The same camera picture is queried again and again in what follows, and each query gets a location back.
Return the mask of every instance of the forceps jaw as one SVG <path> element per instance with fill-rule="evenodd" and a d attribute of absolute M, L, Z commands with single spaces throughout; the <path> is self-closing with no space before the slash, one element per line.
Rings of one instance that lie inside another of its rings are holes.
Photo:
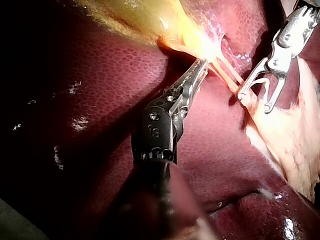
<path fill-rule="evenodd" d="M 208 74 L 208 61 L 197 58 L 191 67 L 167 91 L 167 101 L 174 104 L 170 108 L 171 114 L 181 114 L 184 119 L 193 103 L 193 100 Z"/>

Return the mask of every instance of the fenestrated forceps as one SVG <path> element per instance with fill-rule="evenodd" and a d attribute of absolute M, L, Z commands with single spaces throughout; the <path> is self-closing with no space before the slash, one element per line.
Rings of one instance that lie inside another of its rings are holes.
<path fill-rule="evenodd" d="M 238 92 L 239 100 L 248 94 L 253 85 L 262 83 L 262 78 L 258 79 L 261 74 L 272 74 L 278 81 L 276 88 L 268 101 L 269 83 L 266 82 L 263 100 L 264 113 L 269 114 L 273 110 L 285 85 L 291 61 L 307 44 L 319 22 L 319 14 L 319 8 L 304 5 L 287 17 L 286 24 L 272 40 L 272 52 L 257 64 Z"/>
<path fill-rule="evenodd" d="M 207 74 L 208 61 L 197 58 L 162 96 L 142 111 L 131 137 L 134 164 L 157 159 L 177 163 L 183 121 Z"/>

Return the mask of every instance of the yellow fat tissue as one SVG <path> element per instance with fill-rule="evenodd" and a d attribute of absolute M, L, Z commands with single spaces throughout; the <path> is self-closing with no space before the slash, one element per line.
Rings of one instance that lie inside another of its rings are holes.
<path fill-rule="evenodd" d="M 221 50 L 221 41 L 213 42 L 205 30 L 187 16 L 179 0 L 75 0 L 97 22 L 112 32 L 147 45 L 162 43 L 170 49 L 207 59 L 211 68 L 234 94 L 238 85 L 218 59 L 240 84 L 243 79 Z"/>

